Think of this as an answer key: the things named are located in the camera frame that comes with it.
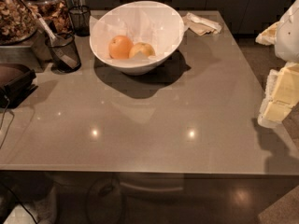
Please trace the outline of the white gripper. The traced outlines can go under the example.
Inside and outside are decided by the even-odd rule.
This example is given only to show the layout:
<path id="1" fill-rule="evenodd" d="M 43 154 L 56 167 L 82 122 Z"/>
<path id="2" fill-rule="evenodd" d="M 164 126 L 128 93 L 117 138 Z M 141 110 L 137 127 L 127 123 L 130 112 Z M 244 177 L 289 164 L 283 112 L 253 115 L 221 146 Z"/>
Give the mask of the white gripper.
<path id="1" fill-rule="evenodd" d="M 258 123 L 273 129 L 299 103 L 299 0 L 289 7 L 279 22 L 258 34 L 258 44 L 275 45 L 276 56 L 291 62 L 279 71 L 271 70 L 266 81 Z"/>

